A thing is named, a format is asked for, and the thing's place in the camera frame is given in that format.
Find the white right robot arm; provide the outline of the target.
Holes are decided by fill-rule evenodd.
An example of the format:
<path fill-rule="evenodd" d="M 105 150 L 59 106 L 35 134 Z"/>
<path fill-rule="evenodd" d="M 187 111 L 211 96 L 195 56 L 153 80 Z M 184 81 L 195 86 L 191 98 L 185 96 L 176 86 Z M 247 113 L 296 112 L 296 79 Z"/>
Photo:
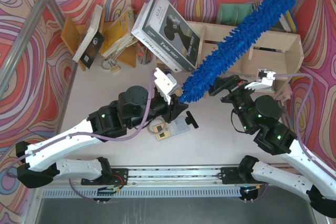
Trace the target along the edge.
<path fill-rule="evenodd" d="M 310 206 L 330 218 L 335 218 L 335 171 L 310 152 L 299 140 L 299 135 L 279 122 L 283 113 L 277 101 L 269 95 L 252 100 L 257 89 L 272 86 L 276 74 L 262 71 L 255 82 L 247 82 L 238 75 L 216 78 L 209 89 L 215 96 L 222 90 L 229 94 L 222 103 L 233 105 L 243 126 L 243 133 L 254 135 L 254 142 L 266 153 L 283 158 L 299 171 L 299 175 L 272 167 L 246 155 L 233 172 L 222 171 L 223 184 L 270 183 L 306 200 Z"/>

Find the blue microfiber duster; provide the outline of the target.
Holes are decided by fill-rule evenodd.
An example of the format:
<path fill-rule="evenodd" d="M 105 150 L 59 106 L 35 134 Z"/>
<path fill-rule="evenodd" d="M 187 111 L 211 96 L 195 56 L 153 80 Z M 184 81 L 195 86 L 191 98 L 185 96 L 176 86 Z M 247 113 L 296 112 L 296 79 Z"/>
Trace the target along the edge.
<path fill-rule="evenodd" d="M 201 99 L 215 79 L 233 66 L 295 2 L 296 0 L 263 0 L 185 80 L 179 101 L 190 103 Z"/>

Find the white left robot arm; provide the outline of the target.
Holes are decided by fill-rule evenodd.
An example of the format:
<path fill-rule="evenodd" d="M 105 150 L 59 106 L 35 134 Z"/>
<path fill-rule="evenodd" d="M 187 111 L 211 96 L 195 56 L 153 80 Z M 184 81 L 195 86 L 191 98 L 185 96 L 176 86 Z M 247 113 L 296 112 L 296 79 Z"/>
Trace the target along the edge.
<path fill-rule="evenodd" d="M 91 145 L 126 141 L 127 130 L 141 130 L 158 117 L 170 123 L 187 108 L 176 94 L 167 102 L 156 88 L 132 86 L 73 128 L 38 144 L 16 144 L 16 156 L 22 162 L 17 178 L 28 188 L 43 187 L 57 179 L 81 179 L 84 185 L 125 185 L 125 179 L 111 169 L 107 158 L 85 161 L 67 156 Z"/>

